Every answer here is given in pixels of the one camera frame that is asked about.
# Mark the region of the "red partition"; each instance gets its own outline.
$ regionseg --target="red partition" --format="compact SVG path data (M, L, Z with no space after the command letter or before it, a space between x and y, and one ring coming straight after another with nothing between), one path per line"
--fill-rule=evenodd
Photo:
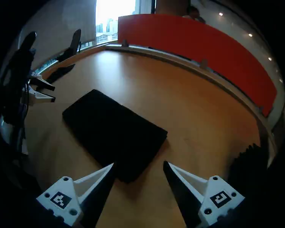
M277 91L265 69L240 43L200 22L163 14L119 17L118 42L152 47L201 62L239 87L267 116Z

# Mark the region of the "black towel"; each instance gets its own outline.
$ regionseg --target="black towel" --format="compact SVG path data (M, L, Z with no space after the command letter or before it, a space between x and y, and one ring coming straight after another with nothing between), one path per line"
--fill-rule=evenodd
M167 137L167 131L97 90L81 97L62 115L102 166L117 163L117 176L126 183L138 178Z

